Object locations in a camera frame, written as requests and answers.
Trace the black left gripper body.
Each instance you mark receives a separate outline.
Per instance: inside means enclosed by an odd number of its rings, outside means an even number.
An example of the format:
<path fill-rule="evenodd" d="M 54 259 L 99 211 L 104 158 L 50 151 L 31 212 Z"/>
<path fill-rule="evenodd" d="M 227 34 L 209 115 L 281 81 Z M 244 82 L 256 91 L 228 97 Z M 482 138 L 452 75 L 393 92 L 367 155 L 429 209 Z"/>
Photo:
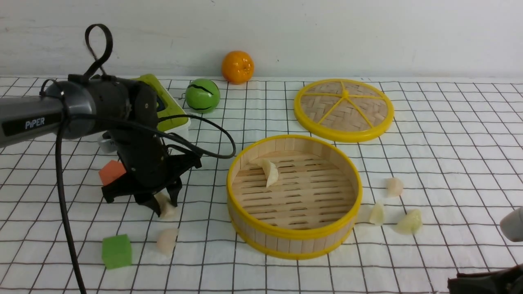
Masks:
<path fill-rule="evenodd" d="M 126 173 L 102 188 L 107 203 L 116 197 L 142 192 L 156 194 L 193 167 L 201 167 L 201 155 L 179 146 L 181 154 L 170 155 L 157 134 L 131 127 L 107 131 L 116 146 Z"/>

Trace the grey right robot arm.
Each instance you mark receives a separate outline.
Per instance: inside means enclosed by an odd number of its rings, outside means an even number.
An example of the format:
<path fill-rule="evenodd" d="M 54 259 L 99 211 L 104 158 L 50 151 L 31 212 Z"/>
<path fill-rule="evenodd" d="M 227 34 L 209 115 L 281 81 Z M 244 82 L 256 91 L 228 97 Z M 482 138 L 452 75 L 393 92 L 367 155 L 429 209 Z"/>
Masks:
<path fill-rule="evenodd" d="M 512 242 L 523 240 L 523 207 L 506 215 L 500 228 Z M 523 292 L 523 265 L 494 272 L 458 273 L 447 280 L 450 294 L 521 294 Z"/>

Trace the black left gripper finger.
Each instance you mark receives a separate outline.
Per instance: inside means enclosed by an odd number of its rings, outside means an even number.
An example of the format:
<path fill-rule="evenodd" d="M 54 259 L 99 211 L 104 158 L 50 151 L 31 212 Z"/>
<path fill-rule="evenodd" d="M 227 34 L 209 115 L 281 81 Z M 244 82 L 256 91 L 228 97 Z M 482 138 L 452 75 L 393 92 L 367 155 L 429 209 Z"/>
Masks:
<path fill-rule="evenodd" d="M 170 203 L 173 207 L 178 207 L 178 195 L 181 191 L 183 184 L 181 182 L 180 178 L 177 178 L 172 183 L 170 183 L 168 186 L 166 186 L 166 191 L 168 192 Z"/>
<path fill-rule="evenodd" d="M 134 200 L 138 205 L 151 209 L 157 216 L 161 215 L 162 210 L 160 204 L 152 192 L 134 194 Z"/>

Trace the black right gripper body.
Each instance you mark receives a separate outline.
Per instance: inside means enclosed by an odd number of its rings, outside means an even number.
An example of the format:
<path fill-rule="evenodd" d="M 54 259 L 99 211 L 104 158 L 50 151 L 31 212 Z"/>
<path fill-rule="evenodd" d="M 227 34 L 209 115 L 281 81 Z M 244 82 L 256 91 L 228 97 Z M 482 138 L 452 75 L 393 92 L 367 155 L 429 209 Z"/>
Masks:
<path fill-rule="evenodd" d="M 456 274 L 447 280 L 451 294 L 521 294 L 523 292 L 523 267 L 494 272 L 475 272 Z"/>

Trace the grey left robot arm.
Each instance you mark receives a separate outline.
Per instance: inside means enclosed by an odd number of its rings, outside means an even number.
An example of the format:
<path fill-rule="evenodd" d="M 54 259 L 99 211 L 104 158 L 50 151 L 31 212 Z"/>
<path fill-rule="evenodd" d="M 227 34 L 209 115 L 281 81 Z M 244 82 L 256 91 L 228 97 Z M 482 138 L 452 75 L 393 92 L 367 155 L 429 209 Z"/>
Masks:
<path fill-rule="evenodd" d="M 200 168 L 202 156 L 183 137 L 158 130 L 162 95 L 168 92 L 157 79 L 70 75 L 38 96 L 1 100 L 1 147 L 50 133 L 72 140 L 107 132 L 125 173 L 103 186 L 105 201 L 133 195 L 136 203 L 160 215 L 155 194 L 166 189 L 177 206 L 181 175 Z"/>

